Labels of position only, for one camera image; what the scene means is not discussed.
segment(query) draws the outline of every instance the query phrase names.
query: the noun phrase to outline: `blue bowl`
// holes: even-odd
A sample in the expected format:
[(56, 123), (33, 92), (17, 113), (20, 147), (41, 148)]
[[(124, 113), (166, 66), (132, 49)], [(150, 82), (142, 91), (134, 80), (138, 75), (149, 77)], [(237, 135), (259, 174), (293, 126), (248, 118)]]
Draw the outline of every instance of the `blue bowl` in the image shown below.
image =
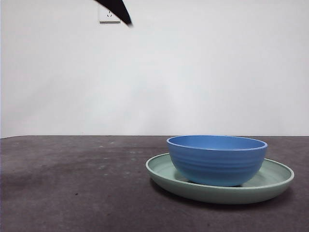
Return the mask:
[(267, 143), (249, 138), (187, 135), (167, 139), (175, 168), (203, 185), (237, 186), (261, 168)]

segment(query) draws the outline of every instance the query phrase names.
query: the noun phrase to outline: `wall outlet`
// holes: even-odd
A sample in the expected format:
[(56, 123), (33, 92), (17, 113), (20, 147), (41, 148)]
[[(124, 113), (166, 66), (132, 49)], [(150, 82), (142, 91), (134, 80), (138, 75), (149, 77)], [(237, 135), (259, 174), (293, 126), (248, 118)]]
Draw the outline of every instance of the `wall outlet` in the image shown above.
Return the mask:
[(109, 9), (98, 4), (98, 21), (101, 24), (120, 23), (120, 19)]

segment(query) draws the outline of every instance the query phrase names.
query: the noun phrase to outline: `dark gray table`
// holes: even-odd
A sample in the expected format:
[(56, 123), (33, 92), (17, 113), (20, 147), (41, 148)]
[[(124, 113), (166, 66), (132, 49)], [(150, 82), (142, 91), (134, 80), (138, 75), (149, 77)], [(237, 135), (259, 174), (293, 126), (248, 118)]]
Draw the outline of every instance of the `dark gray table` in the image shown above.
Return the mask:
[(309, 137), (255, 138), (295, 179), (249, 205), (200, 203), (157, 186), (145, 162), (168, 151), (166, 136), (1, 139), (1, 231), (309, 231)]

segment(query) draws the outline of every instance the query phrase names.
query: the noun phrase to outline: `white wall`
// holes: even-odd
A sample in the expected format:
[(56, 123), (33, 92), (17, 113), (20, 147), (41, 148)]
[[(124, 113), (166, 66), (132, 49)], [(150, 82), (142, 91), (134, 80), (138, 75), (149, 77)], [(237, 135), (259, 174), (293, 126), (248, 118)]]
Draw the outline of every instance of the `white wall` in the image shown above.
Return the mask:
[(1, 1), (2, 137), (309, 135), (309, 1), (125, 4)]

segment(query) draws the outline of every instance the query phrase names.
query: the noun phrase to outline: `green plate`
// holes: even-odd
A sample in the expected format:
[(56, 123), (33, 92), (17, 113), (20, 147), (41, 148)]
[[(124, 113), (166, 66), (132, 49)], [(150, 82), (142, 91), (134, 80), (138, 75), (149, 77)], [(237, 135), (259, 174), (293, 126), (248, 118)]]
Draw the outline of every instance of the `green plate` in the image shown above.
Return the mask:
[(238, 187), (218, 187), (189, 182), (174, 167), (168, 153), (146, 162), (150, 177), (162, 188), (189, 199), (220, 204), (248, 204), (269, 200), (283, 193), (294, 178), (289, 167), (265, 159), (257, 174)]

